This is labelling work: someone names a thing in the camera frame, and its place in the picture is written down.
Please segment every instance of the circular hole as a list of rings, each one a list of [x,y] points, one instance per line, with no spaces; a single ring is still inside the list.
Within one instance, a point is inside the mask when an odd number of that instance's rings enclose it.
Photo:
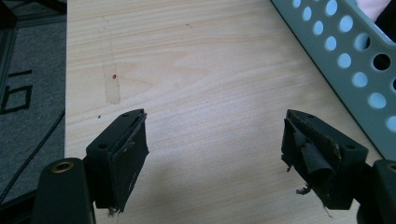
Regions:
[[[341,68],[348,68],[352,64],[352,59],[350,58],[349,54],[343,53],[338,58],[338,66]]]
[[[346,145],[346,147],[350,148],[350,149],[355,149],[356,148],[355,146],[352,146],[352,145]]]
[[[366,74],[364,74],[363,72],[356,73],[352,77],[352,83],[355,87],[358,87],[358,88],[363,88],[363,87],[367,86],[368,79],[367,79]]]
[[[323,22],[317,21],[314,25],[314,34],[321,35],[323,33]]]
[[[294,7],[299,7],[300,6],[300,4],[301,4],[301,0],[293,0],[293,6]]]
[[[61,163],[58,163],[56,165],[54,165],[51,169],[51,171],[53,173],[59,174],[59,173],[63,173],[65,171],[70,170],[71,168],[73,168],[74,163],[71,161],[63,161]]]
[[[391,163],[388,164],[388,168],[392,171],[396,173],[396,164],[395,163]]]
[[[386,54],[378,54],[373,60],[374,68],[384,71],[390,67],[390,57]]]
[[[387,105],[387,99],[381,93],[375,92],[369,96],[369,105],[374,109],[382,109]]]
[[[355,49],[365,50],[370,46],[370,36],[367,34],[360,34],[355,39]]]
[[[340,30],[342,32],[348,32],[353,27],[353,20],[350,16],[345,16],[340,20]]]
[[[396,78],[393,80],[392,88],[394,91],[396,91]]]
[[[330,0],[326,5],[326,13],[328,16],[332,16],[337,11],[337,2],[335,0]]]
[[[311,17],[312,17],[312,9],[311,7],[306,7],[303,12],[303,20],[309,21],[311,20]]]
[[[104,148],[107,148],[107,144],[102,143],[102,144],[99,144],[98,147],[101,148],[101,149],[104,149]]]
[[[396,116],[390,117],[387,120],[387,127],[394,133],[396,133]]]
[[[335,50],[335,48],[337,47],[337,40],[334,38],[334,36],[330,36],[326,39],[324,47],[326,50]]]

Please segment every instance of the light wood surface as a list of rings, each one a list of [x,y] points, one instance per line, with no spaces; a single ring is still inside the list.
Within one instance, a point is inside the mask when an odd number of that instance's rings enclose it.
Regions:
[[[98,223],[356,223],[280,159],[288,108],[379,159],[268,0],[69,0],[66,157],[145,108],[150,154],[125,212]]]

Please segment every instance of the pink object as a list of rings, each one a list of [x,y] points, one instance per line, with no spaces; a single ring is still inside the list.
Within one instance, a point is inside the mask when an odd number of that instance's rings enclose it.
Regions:
[[[384,11],[390,0],[356,0],[358,7],[363,11],[372,21]]]

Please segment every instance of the screw hole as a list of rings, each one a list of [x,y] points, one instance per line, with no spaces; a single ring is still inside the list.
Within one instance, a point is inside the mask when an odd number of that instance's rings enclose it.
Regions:
[[[61,163],[58,163],[57,165],[54,165],[51,169],[51,171],[55,174],[63,173],[71,168],[73,168],[74,163],[71,161],[63,161]]]
[[[101,148],[101,149],[104,149],[104,148],[107,148],[107,144],[102,143],[102,144],[99,144],[98,147]]]

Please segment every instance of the wooden table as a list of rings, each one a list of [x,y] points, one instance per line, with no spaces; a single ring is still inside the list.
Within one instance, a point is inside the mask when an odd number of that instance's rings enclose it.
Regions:
[[[66,157],[145,108],[150,154],[125,212],[98,223],[354,223],[280,159],[288,108],[379,159],[268,0],[69,0]]]

